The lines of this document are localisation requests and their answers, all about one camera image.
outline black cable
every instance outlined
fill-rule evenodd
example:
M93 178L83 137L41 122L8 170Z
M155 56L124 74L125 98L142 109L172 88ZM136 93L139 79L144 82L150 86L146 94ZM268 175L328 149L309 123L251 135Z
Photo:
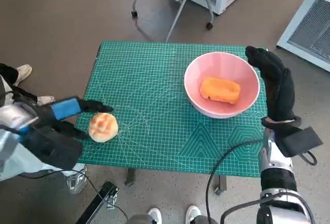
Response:
M76 172L76 173L79 173L79 174L81 174L81 175L84 175L84 176L86 177L86 179L88 180L88 182L89 182L89 183L91 184L91 186L93 187L93 189L96 191L96 193L98 194L98 196L102 199L102 201L104 201L106 204L109 204L109 205L111 205L111 206L113 206L113 207L119 209L119 210L124 214L124 216L125 216L125 218L126 218L126 221L128 221L128 217L127 217L127 214L125 213L125 211L123 211L119 206L117 206L117 205L115 205L115 204L111 204L111 203L109 203L107 200L105 200L105 199L99 194L98 190L96 189L95 185L94 185L93 182L90 180L90 178L89 178L86 174L82 173L81 171L77 171L77 170L73 170L73 169L71 169L71 170L59 170L59 171L53 171L53 172L51 172L51 173L49 173L49 174L45 174L45 175L42 175L42 176L39 176L39 177L28 177L28 176L25 176L25 175L19 175L19 176L21 176L21 177L23 177L23 178L26 178L26 179L41 179L41 178L47 177L47 176L52 175L52 174L55 174L55 173L60 173L60 172L62 172L62 171L74 171L74 172Z
M238 149L240 147L243 147L245 145L251 145L251 144L255 144L255 143L260 143L262 140L253 140L253 141L248 141L248 142L245 142L245 143L241 143L241 144L238 144L234 147L232 147L230 150L228 150L222 157L221 159L216 163L216 165L214 166L214 168L212 169L212 172L211 172L211 175L210 177L208 178L208 182L207 182L207 187L206 187L206 192L205 192L205 201L206 201L206 212L207 212L207 218L208 218L208 223L211 224L211 214L210 214L210 207L208 205L208 192L209 192L209 189L210 189L210 185L211 185L211 181L212 181L212 178L214 176L214 174L216 173L218 167L220 166L220 164L224 161L224 159L226 159L226 157L232 152L234 151L235 149Z
M307 159L302 153L299 155L300 158L303 159L303 161L306 162L307 164L311 166L316 166L318 164L318 159L316 159L315 155L310 151L307 151L306 153L309 154L309 156L313 159L313 161Z
M2 99L3 97L6 98L7 94L14 94L14 91L8 91L8 92L6 92L4 94L0 94L0 99Z
M285 196L285 195L286 196L297 197L301 201L301 203L305 206L305 208L306 208L306 210L309 214L311 224L315 224L313 213L312 213L310 207L308 206L307 202L301 196L299 196L298 194L292 193L292 192L281 192L281 193L277 193L275 195L271 195L271 196L268 196L268 197L265 197L265 198L261 198L261 199L258 199L258 200L254 200L254 201L251 201L251 202L246 202L246 203L242 203L240 205L234 206L234 207L230 208L229 210L226 210L221 215L220 224L225 224L225 218L229 214L231 214L232 212L234 212L236 210L240 210L240 209L243 209L243 208L246 208L246 207L249 207L249 206L253 206L253 205L256 205L256 204L263 204L263 203L272 201L277 197Z
M25 134L21 133L20 131L16 130L16 129L13 129L13 128L10 128L6 125L0 125L0 129L1 130L6 130L6 131L9 131L13 134L16 134L16 135L20 135L20 136L25 136Z

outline gray floor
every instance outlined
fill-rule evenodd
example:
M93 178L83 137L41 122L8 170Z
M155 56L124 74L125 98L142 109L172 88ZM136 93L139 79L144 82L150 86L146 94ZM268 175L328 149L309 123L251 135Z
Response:
M265 46L271 50L302 0L238 0L206 31L206 9L189 2L171 41ZM0 58L12 66L29 63L32 75L22 87L56 98L83 96L94 57L103 40L163 41L178 4L169 0L138 0L138 25L131 20L132 0L0 0ZM299 190L317 223L330 222L330 74L286 52L276 50L292 69L296 87L295 112L312 125L324 142L314 150L319 165L311 168L294 159ZM125 169L91 166L97 186L106 179L119 186L118 205L129 216L157 206L163 223L184 223L186 208L198 205L205 213L207 176L140 170L137 183L125 188ZM228 191L210 195L211 212L219 219L234 204L258 198L259 179L230 177ZM1 223L74 223L94 192L90 186L69 195L61 175L48 179L13 178L0 182ZM227 223L255 223L256 207L234 213ZM94 223L124 223L118 211L101 210Z

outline green cutting mat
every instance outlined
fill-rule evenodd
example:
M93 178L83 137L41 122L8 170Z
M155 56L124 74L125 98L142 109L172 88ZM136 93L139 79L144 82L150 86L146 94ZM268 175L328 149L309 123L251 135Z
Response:
M85 99L114 108L118 136L100 144L84 141L81 163L210 173L217 159L236 144L262 138L266 94L243 114L212 119L189 102L183 84L189 63L210 51L245 58L245 47L202 44L104 42L91 73ZM76 127L88 130L93 114ZM258 177L261 144L234 151L218 170L222 175Z

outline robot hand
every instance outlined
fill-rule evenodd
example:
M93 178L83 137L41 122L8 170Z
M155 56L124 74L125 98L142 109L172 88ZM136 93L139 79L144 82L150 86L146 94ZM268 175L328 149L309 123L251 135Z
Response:
M248 46L245 54L249 64L260 70L265 82L268 117L264 117L261 122L273 130L275 143L282 154L290 158L321 145L322 142L311 127L298 128L301 119L292 111L294 84L290 69L284 67L278 56L265 49Z
M100 101L78 97L38 106L26 98L0 108L0 174L17 147L24 147L41 162L70 170L77 163L83 144L75 138L89 136L62 120L81 112L111 112Z

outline bun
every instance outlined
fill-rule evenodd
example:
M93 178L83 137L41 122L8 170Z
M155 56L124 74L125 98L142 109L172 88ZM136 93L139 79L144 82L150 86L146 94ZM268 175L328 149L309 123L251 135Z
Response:
M117 120L109 113L98 113L89 122L88 133L94 141L105 143L117 135Z

